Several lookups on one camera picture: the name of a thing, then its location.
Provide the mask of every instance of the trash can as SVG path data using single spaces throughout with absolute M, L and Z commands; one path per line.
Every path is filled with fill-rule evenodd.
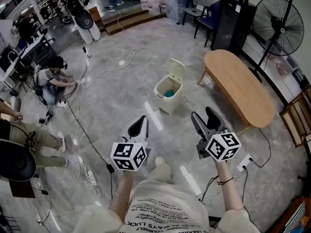
M 182 23 L 184 17 L 184 8 L 188 0 L 165 0 L 167 18 Z
M 155 86 L 154 94 L 161 111 L 171 114 L 181 102 L 183 79 L 186 67 L 178 60 L 168 62 L 169 75 L 166 75 Z

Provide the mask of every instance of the oval wooden tabletop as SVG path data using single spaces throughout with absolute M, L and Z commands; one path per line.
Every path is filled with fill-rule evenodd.
M 208 52 L 206 72 L 228 97 L 245 123 L 266 127 L 275 115 L 272 99 L 248 67 L 226 50 Z

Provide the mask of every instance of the stairs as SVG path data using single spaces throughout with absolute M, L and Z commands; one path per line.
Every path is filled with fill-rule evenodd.
M 147 10 L 140 9 L 125 16 L 121 16 L 119 20 L 117 17 L 117 19 L 113 19 L 109 22 L 104 22 L 104 27 L 109 35 L 113 35 L 115 33 L 123 31 L 121 27 L 126 30 L 139 24 L 163 17 L 165 17 L 165 13 L 160 13 L 159 15 L 153 16 L 150 15 Z

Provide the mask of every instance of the white shoe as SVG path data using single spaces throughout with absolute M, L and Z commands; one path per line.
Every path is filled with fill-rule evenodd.
M 68 166 L 68 160 L 66 159 L 66 164 L 64 164 L 62 167 L 67 167 Z
M 62 152 L 65 152 L 65 151 L 66 151 L 66 144 L 65 144 L 65 137 L 64 137 L 64 134 L 61 133 L 61 132 L 58 132 L 57 136 L 58 136 L 59 138 L 61 138 L 62 141 L 63 141 L 63 145 L 60 146 L 60 147 L 58 148 L 58 150 L 61 150 Z
M 155 166 L 159 166 L 163 163 L 166 163 L 162 156 L 158 156 L 155 158 Z

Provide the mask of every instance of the open white trash can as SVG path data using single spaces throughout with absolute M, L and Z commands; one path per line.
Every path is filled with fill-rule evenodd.
M 171 114 L 181 102 L 183 79 L 186 67 L 178 60 L 170 59 L 168 62 L 169 75 L 166 75 L 155 86 L 154 94 L 161 111 Z M 171 97 L 166 97 L 168 91 L 173 91 Z

